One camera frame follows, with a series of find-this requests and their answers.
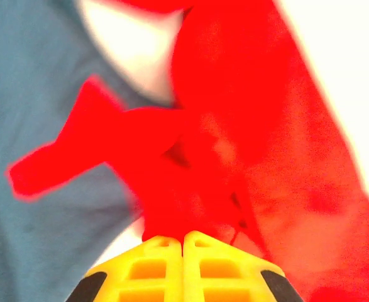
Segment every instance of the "red cloth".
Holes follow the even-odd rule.
[[[106,162],[140,200],[144,239],[231,225],[306,301],[369,301],[369,197],[273,3],[197,3],[172,80],[178,109],[132,111],[87,82],[57,140],[11,166],[15,193]]]

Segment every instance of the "white surface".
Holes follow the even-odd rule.
[[[96,45],[110,63],[123,70],[138,89],[168,102],[167,66],[180,15],[161,18],[93,0],[78,4]],[[369,192],[369,0],[282,0],[279,6],[293,24]],[[128,228],[100,261],[139,243],[140,238]]]

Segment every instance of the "blue fabric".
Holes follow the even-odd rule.
[[[56,138],[92,73],[130,108],[153,104],[99,55],[73,1],[0,1],[0,302],[65,301],[131,222],[124,186],[106,167],[37,204],[15,200],[4,177]]]

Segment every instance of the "yellow plastic part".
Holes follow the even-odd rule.
[[[94,302],[180,302],[182,262],[180,242],[157,236],[85,276],[107,274]]]
[[[85,276],[107,274],[94,302],[276,302],[264,270],[285,276],[272,263],[191,232],[183,250],[172,238],[153,237]]]
[[[183,246],[184,302],[276,302],[261,271],[276,265],[200,232],[187,234]]]

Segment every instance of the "crumpled red material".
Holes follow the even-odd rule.
[[[369,196],[274,3],[149,2],[137,4],[191,8],[172,57],[175,109],[127,111],[89,79],[57,139],[11,165],[15,194],[37,200],[106,163],[140,202],[144,240],[230,241],[231,226],[305,301],[369,301]]]

